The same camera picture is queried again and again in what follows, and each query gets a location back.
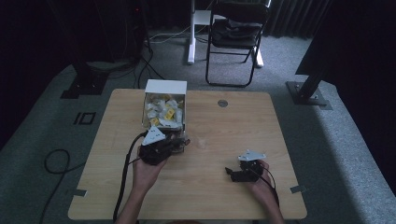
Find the box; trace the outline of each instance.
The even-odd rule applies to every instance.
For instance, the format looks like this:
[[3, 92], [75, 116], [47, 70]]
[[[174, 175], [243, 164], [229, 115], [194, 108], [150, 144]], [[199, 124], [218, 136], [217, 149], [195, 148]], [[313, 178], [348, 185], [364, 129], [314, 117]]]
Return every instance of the box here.
[[149, 79], [145, 93], [143, 127], [185, 130], [187, 81]]

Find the black stand base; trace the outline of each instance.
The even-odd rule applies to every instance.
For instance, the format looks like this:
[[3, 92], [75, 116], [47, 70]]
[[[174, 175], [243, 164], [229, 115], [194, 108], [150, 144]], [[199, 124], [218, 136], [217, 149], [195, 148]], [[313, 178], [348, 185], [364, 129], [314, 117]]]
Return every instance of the black stand base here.
[[303, 86], [303, 82], [288, 81], [286, 85], [288, 86], [293, 102], [296, 105], [318, 105], [322, 110], [332, 110], [332, 106], [328, 100], [325, 100], [320, 93], [319, 89], [316, 89], [314, 94], [310, 98], [303, 98], [300, 96], [300, 88]]
[[94, 73], [95, 79], [90, 84], [82, 85], [80, 76], [76, 76], [69, 90], [64, 91], [61, 99], [77, 99], [80, 95], [100, 95], [106, 85], [108, 73]]

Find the wooden tabletop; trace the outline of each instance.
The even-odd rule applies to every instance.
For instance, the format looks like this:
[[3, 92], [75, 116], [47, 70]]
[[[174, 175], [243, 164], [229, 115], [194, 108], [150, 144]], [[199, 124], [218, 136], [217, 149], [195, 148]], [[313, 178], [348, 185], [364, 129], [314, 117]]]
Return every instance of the wooden tabletop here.
[[[114, 90], [74, 196], [72, 219], [112, 219], [125, 155], [145, 131], [142, 90]], [[188, 91], [185, 152], [169, 158], [143, 203], [139, 219], [266, 219], [243, 183], [234, 183], [224, 167], [239, 170], [237, 156], [247, 149], [266, 155], [276, 181], [284, 218], [304, 218], [301, 193], [271, 97], [265, 92]], [[228, 105], [220, 107], [219, 100]], [[132, 187], [128, 173], [123, 207]]]

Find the round cable hole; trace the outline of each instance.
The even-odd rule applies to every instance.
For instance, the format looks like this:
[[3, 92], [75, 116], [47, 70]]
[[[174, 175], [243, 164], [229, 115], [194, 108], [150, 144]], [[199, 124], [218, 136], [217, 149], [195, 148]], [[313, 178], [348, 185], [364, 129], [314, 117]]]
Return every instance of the round cable hole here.
[[226, 100], [219, 100], [218, 105], [220, 107], [226, 107], [228, 105], [228, 102]]

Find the chair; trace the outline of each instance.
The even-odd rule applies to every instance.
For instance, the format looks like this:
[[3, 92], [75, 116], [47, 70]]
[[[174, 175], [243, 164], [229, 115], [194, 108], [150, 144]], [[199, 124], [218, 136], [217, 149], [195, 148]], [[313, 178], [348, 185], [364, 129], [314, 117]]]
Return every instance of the chair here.
[[[241, 2], [216, 2], [213, 4], [210, 13], [205, 71], [205, 79], [209, 85], [246, 87], [250, 84], [262, 40], [262, 31], [268, 18], [269, 8], [265, 4]], [[219, 49], [228, 49], [228, 51], [230, 49], [241, 49], [242, 51], [212, 51], [212, 45]], [[246, 58], [243, 61], [245, 63], [252, 51], [254, 52], [253, 62], [246, 84], [217, 83], [209, 80], [210, 54], [245, 55]]]

